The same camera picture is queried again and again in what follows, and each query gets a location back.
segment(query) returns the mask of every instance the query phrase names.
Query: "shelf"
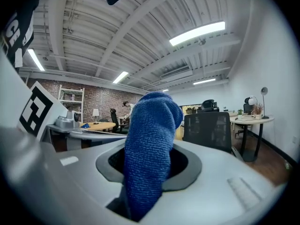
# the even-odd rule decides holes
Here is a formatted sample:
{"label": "shelf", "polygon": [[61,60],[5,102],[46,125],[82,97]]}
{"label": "shelf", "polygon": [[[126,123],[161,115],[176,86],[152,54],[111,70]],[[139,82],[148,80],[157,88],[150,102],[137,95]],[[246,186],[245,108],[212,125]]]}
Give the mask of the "shelf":
{"label": "shelf", "polygon": [[72,101],[72,100],[60,100],[60,102],[63,102],[63,103],[77,103],[77,104],[82,103],[82,101]]}
{"label": "shelf", "polygon": [[62,88],[61,90],[62,90],[64,93],[68,93],[68,94],[79,94],[79,95],[82,95],[82,94],[83,94],[83,91],[80,91],[80,90],[64,89],[64,88]]}

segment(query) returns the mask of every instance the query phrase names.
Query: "wooden floor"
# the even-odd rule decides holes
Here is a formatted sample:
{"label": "wooden floor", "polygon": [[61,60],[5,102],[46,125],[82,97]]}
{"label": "wooden floor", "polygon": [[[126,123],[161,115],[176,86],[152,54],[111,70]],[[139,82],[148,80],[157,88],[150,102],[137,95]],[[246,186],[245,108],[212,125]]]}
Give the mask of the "wooden floor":
{"label": "wooden floor", "polygon": [[[235,131],[231,129],[231,141],[238,151],[240,150],[243,134],[239,134],[237,138],[234,138],[234,133],[238,130],[238,126],[235,127]],[[182,140],[184,134],[184,128],[179,127],[176,130],[175,139]],[[255,150],[257,144],[257,138],[248,135],[246,142],[246,149]],[[287,162],[273,149],[267,146],[264,142],[261,143],[261,147],[258,153],[257,160],[251,163],[246,163],[254,170],[258,171],[264,177],[269,179],[275,186],[280,185],[288,181],[289,175],[292,171],[292,167],[289,165],[289,169],[286,168]]]}

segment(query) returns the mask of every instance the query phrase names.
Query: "desk lamp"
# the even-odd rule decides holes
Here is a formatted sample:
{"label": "desk lamp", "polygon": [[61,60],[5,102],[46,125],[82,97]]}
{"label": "desk lamp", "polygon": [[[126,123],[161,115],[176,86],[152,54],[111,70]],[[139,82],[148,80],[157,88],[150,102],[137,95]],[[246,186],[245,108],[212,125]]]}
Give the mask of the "desk lamp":
{"label": "desk lamp", "polygon": [[264,109],[264,97],[263,96],[266,96],[268,94],[268,88],[267,87],[263,87],[261,89],[261,94],[262,94],[262,100],[263,100],[263,117],[262,119],[268,119],[269,117],[266,116],[265,114],[265,109]]}
{"label": "desk lamp", "polygon": [[93,116],[95,116],[95,122],[94,122],[94,124],[99,124],[97,122],[97,116],[99,116],[99,110],[97,108],[93,109]]}

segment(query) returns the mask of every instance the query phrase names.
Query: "wooden table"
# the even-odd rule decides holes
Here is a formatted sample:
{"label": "wooden table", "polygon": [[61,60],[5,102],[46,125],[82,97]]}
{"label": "wooden table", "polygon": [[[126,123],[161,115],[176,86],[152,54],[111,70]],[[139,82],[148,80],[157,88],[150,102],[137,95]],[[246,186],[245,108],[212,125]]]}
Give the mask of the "wooden table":
{"label": "wooden table", "polygon": [[[267,122],[271,122],[274,120],[274,117],[270,116],[268,119],[255,119],[251,115],[246,115],[242,116],[242,118],[239,120],[236,117],[230,117],[230,122],[234,124],[241,124],[244,125],[244,132],[243,132],[243,141],[242,141],[242,146],[240,149],[240,155],[243,157],[245,162],[254,162],[257,159],[258,151],[261,146],[261,140],[262,140],[262,135],[263,135],[263,124]],[[246,139],[247,139],[247,131],[248,131],[248,125],[255,125],[259,124],[259,136],[257,140],[257,146],[255,151],[251,150],[245,150],[245,145],[246,145]]]}
{"label": "wooden table", "polygon": [[92,131],[102,131],[102,130],[105,130],[105,129],[113,128],[116,125],[113,122],[100,122],[99,124],[94,124],[93,122],[88,122],[88,124],[90,126],[89,128],[82,128],[82,129],[92,130]]}

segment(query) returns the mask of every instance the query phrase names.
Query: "metal ceiling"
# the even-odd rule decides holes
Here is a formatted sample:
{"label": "metal ceiling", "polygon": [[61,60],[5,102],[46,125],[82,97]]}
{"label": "metal ceiling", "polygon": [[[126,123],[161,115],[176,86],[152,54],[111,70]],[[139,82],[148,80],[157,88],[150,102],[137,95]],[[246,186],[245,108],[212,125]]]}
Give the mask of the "metal ceiling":
{"label": "metal ceiling", "polygon": [[[105,84],[129,72],[116,89],[140,92],[168,88],[209,77],[225,79],[240,51],[250,0],[40,0],[34,13],[30,48],[52,75]],[[226,30],[173,47],[169,39],[195,27],[225,21]],[[193,75],[162,83],[160,76],[189,65]],[[28,54],[23,72],[38,70]]]}

